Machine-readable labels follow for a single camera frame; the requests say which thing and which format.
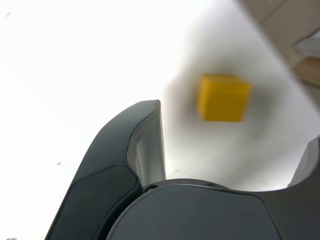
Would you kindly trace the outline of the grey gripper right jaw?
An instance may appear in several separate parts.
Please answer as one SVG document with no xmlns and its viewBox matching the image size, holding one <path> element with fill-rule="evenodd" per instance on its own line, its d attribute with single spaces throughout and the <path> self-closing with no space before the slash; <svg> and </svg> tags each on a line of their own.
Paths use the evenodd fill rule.
<svg viewBox="0 0 320 240">
<path fill-rule="evenodd" d="M 287 188 L 219 189 L 169 180 L 131 203 L 109 240 L 317 240 L 320 140 L 310 141 Z"/>
</svg>

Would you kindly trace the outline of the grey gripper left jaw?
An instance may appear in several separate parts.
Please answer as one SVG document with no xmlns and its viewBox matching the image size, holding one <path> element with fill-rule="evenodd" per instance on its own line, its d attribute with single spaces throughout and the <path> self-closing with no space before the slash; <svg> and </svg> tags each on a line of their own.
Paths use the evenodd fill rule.
<svg viewBox="0 0 320 240">
<path fill-rule="evenodd" d="M 48 230 L 48 240 L 104 240 L 119 215 L 166 179 L 161 102 L 140 101 L 96 135 Z"/>
</svg>

